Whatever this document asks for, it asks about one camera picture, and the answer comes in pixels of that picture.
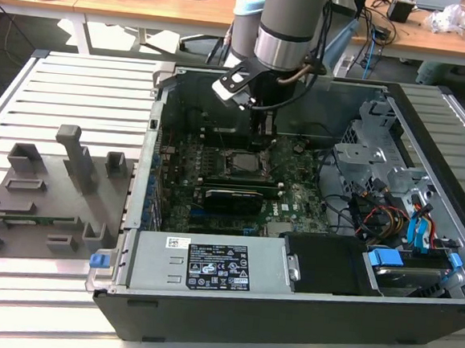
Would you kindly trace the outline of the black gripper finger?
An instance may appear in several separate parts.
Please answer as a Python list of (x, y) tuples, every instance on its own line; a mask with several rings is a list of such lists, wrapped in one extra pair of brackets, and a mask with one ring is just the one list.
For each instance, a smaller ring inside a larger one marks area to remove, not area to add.
[(251, 111), (250, 144), (253, 150), (266, 150), (277, 135), (275, 109), (268, 111)]

